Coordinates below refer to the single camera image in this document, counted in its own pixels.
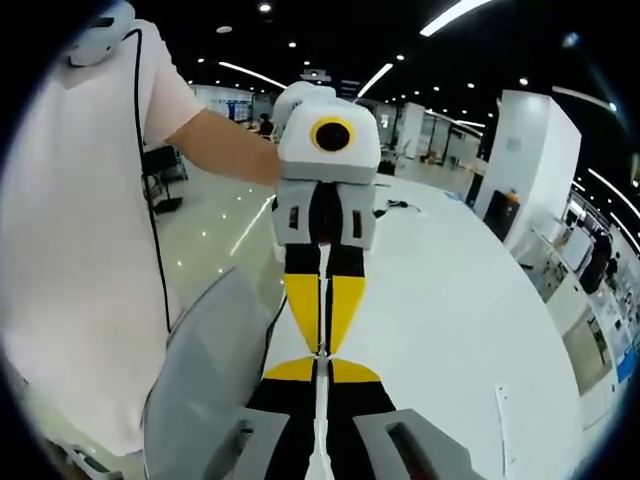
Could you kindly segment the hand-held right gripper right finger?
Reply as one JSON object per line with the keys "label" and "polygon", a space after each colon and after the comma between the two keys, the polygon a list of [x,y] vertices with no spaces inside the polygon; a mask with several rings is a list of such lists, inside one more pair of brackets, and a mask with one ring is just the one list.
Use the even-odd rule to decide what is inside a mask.
{"label": "hand-held right gripper right finger", "polygon": [[413,409],[398,409],[368,367],[328,365],[327,452],[336,479],[479,479],[468,449]]}

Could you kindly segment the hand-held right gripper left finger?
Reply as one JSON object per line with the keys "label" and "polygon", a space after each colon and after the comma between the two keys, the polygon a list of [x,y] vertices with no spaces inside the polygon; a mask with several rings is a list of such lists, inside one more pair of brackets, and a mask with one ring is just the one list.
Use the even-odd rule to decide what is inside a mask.
{"label": "hand-held right gripper left finger", "polygon": [[216,429],[214,479],[303,479],[314,449],[318,362],[303,357],[264,373],[249,401]]}

